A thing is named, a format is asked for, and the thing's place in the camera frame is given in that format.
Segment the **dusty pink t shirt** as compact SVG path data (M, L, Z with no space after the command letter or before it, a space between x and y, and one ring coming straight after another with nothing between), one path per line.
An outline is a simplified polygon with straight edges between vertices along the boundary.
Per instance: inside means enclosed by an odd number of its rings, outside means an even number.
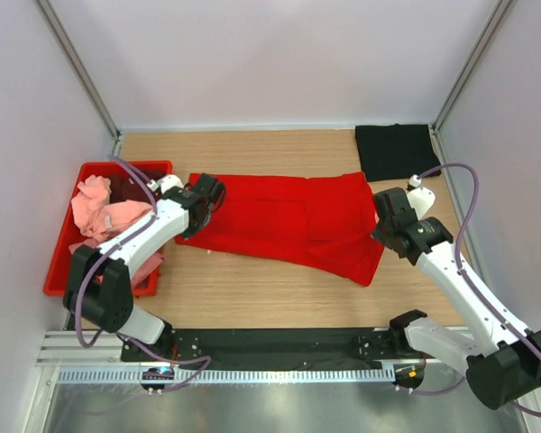
M69 252L73 254L80 246L86 245L91 248L97 248L98 242L95 239L74 243L69 246ZM147 259L131 278L131 284L134 290L156 291L157 282L151 282L154 277L159 275L159 268L164 261L161 252L155 252Z

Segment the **light pink t shirt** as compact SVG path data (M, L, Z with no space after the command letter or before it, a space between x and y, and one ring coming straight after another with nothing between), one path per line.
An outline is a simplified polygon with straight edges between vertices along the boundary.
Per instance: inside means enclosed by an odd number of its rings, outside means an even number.
M137 223L152 211L151 204L126 200L109 203L110 180L91 175L78 184L70 205L75 226L87 238L103 243Z

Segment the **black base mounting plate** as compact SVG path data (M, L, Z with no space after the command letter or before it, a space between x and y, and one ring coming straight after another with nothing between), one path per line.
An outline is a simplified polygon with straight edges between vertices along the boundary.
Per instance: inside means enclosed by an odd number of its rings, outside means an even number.
M387 328L184 329L167 327L154 343L130 338L122 359L148 359L144 349L169 360L211 358L213 369L294 370L305 365L415 358L400 332Z

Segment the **red t shirt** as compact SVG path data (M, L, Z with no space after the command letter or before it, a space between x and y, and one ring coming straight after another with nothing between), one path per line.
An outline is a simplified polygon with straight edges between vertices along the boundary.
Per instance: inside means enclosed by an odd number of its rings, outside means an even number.
M334 177L220 174L223 205L206 228L177 244L294 263L363 287L379 266L382 244L373 194L363 172Z

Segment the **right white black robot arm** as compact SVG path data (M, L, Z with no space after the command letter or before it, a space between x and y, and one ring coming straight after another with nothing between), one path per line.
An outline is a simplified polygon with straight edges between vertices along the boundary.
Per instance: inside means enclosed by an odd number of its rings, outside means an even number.
M497 410L541 387L541 330L532 331L508 310L456 252L445 226L425 215L434 202L434 193L424 187L375 194L378 222L372 236L434 282L470 334L411 310L390 321L388 345L397 356L422 352L448 365L484 406Z

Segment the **right aluminium frame post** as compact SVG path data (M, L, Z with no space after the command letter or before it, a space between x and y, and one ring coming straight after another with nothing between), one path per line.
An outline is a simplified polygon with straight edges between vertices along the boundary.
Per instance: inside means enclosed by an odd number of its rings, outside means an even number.
M471 53L463 64L463 68L461 69L445 102L439 110L435 121L432 123L431 131L434 133L434 135L438 135L440 129L444 126L448 116L456 106L473 74L479 67L484 55L495 39L500 27L508 18L515 4L516 1L514 0L499 0L496 2L495 7L492 10L486 24L483 26L476 43L473 45Z

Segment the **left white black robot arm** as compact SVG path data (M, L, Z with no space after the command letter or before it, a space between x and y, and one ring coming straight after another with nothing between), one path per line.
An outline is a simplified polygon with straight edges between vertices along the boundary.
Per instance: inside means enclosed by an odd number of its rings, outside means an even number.
M226 186L202 173L183 184L175 175L150 181L145 192L151 211L115 238L97 247L81 245L70 262L62 305L78 321L127 340L130 349L154 361L173 358L172 325L134 303L132 279L163 245L188 240L204 229L224 203Z

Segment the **red plastic bin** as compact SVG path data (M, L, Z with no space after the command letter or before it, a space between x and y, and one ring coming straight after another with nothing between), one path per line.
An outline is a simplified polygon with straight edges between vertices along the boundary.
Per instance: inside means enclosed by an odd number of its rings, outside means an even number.
M157 160L157 161L135 161L133 166L139 169L142 174L146 175L152 180L158 180L167 174L171 174L173 166L170 161ZM102 176L107 178L113 173L126 173L121 167L111 161L95 161L87 162L83 164L78 172L76 183L85 180L91 175ZM64 217L58 242L56 244L51 262L50 268L47 273L46 281L43 286L43 291L46 295L52 297L59 297L64 294L66 288L66 281L69 276L69 267L71 262L71 253L69 252L69 246L74 243L79 243L87 240L74 224L72 209L69 208ZM157 282L156 291L158 287L159 275L154 277L151 282ZM149 290L134 290L135 297L150 297L156 294L156 291L150 292Z

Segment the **folded black t shirt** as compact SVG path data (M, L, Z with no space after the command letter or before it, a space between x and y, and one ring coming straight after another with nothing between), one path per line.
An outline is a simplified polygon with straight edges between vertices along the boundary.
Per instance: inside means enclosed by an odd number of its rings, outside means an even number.
M407 179L440 165L425 124L357 125L354 138L369 182Z

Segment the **dark maroon t shirt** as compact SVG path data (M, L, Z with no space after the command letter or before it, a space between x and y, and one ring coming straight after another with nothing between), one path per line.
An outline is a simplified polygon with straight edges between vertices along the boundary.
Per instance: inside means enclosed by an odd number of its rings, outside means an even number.
M126 173L113 173L107 177L110 180L109 203L119 203L126 200L150 204L151 201L142 188Z

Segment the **left aluminium frame post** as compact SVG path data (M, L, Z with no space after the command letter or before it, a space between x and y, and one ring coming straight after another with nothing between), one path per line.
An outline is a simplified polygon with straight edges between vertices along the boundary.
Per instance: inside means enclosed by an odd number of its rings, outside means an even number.
M44 22L50 30L50 33L52 34L56 43L59 45L63 56L75 74L79 85L84 90L88 100L95 109L95 112L100 118L105 129L109 133L112 140L117 142L121 136L120 130L116 126L113 117L106 107L103 98L98 92L93 79L90 77L87 68L80 58L74 43L69 37L69 34L67 33L62 21L58 17L58 14L55 11L51 1L35 0L34 4L37 6Z

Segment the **aluminium frame post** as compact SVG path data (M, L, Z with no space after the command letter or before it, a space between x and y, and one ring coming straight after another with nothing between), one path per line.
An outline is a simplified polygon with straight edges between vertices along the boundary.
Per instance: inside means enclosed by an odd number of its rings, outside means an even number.
M479 67L484 55L495 39L500 27L508 18L515 4L516 1L514 0L499 0L496 2L495 7L492 10L486 24L483 26L476 43L473 45L471 53L463 64L463 68L461 69L445 102L439 110L435 121L432 123L431 131L434 133L434 135L438 135L440 129L444 126L448 116L456 106L473 74Z
M50 30L50 33L52 34L56 43L59 45L63 56L75 74L79 85L84 90L88 100L95 109L95 112L100 118L105 129L109 133L112 140L117 142L121 136L120 130L116 126L113 117L106 107L103 98L98 92L93 79L90 77L87 68L80 58L74 43L69 37L69 34L67 33L62 21L58 17L58 14L55 11L51 1L35 0L34 4L37 6L44 22Z

